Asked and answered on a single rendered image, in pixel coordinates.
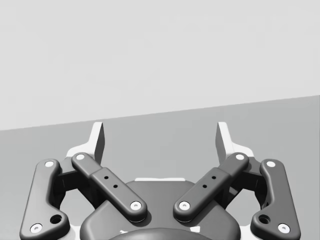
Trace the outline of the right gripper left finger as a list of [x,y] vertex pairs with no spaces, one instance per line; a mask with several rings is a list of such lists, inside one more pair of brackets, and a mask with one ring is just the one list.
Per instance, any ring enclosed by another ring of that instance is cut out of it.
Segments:
[[68,150],[65,159],[41,160],[36,166],[19,231],[22,240],[59,240],[70,231],[68,216],[61,211],[66,192],[80,190],[98,208],[111,203],[128,221],[143,221],[146,202],[110,169],[101,166],[105,148],[102,122],[95,122],[86,143]]

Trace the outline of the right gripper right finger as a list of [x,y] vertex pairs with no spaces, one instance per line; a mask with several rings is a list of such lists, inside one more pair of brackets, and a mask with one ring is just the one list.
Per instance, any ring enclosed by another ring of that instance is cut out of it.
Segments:
[[215,147],[219,166],[174,203],[174,218],[191,222],[213,201],[226,208],[245,189],[254,192],[260,205],[249,225],[254,237],[299,240],[301,228],[284,164],[276,159],[257,161],[250,148],[233,142],[226,122],[217,123]]

